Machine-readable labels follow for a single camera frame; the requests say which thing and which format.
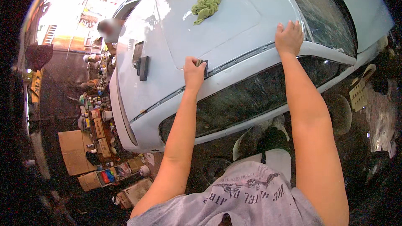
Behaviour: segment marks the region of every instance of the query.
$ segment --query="cloth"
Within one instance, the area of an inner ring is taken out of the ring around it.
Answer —
[[[233,226],[324,225],[283,173],[255,161],[231,165],[205,192],[157,204],[127,225],[218,225],[228,215]]]
[[[99,34],[104,38],[105,43],[117,43],[119,36],[122,36],[125,32],[125,27],[122,26],[116,19],[105,19],[110,27],[113,29],[111,35],[106,35],[105,33],[99,32]]]
[[[196,15],[198,14],[197,20],[194,25],[199,25],[206,18],[211,17],[215,12],[218,11],[218,4],[221,0],[197,0],[197,3],[191,8],[191,12]]]

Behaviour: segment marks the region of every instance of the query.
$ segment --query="car roof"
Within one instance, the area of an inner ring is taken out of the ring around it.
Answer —
[[[208,60],[209,70],[274,42],[276,26],[300,20],[294,0],[222,0],[198,26],[197,0],[142,0],[125,22],[117,48],[120,92],[128,120],[184,86],[186,56]],[[132,66],[135,44],[149,56],[147,81]]]

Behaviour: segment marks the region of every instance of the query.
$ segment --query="person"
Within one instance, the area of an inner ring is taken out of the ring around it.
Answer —
[[[182,96],[155,181],[134,207],[128,225],[348,225],[349,206],[327,106],[302,68],[298,21],[277,26],[275,46],[285,74],[295,149],[296,187],[271,166],[235,161],[204,193],[183,195],[195,142],[197,93],[205,64],[184,65]]]
[[[124,21],[117,18],[104,19],[98,23],[99,35],[104,38],[104,42],[108,51],[112,55],[116,55],[116,48],[113,43],[117,43],[120,32],[124,32]]]

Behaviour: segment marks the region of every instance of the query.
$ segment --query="cardboard box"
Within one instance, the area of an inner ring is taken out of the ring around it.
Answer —
[[[94,123],[95,123],[95,130],[97,133],[97,138],[98,139],[104,138],[102,120],[100,118],[94,118]]]
[[[140,167],[145,165],[144,163],[142,163],[140,157],[134,157],[133,159],[128,159],[127,162],[130,165],[131,173],[139,171]]]
[[[81,187],[85,192],[91,189],[99,188],[101,186],[96,172],[91,172],[86,175],[80,176],[78,177],[78,181],[80,182]]]
[[[128,200],[127,196],[125,195],[125,193],[124,193],[123,191],[122,191],[122,192],[119,192],[116,196],[119,198],[120,204],[121,204],[124,208],[128,209],[128,208],[132,208],[132,207],[133,207],[133,205],[131,204],[130,200]]]
[[[123,189],[127,198],[130,200],[131,204],[135,206],[138,201],[147,193],[148,189],[151,187],[152,180],[149,178],[139,180],[137,183]]]
[[[103,158],[111,157],[112,155],[110,154],[106,138],[101,138],[98,140],[98,142],[99,142],[100,153],[102,153]]]
[[[92,115],[92,118],[93,119],[95,119],[95,118],[100,118],[101,116],[101,114],[100,114],[100,112],[99,112],[99,110],[93,110],[93,111],[91,111],[91,115]]]
[[[78,175],[97,169],[86,159],[85,153],[91,151],[86,145],[92,143],[88,133],[81,130],[59,133],[59,143],[69,175]]]

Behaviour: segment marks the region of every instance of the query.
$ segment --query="plastic bucket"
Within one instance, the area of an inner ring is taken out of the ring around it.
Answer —
[[[112,111],[106,111],[105,110],[105,111],[102,112],[102,119],[103,119],[104,122],[110,120],[111,118],[113,118]]]

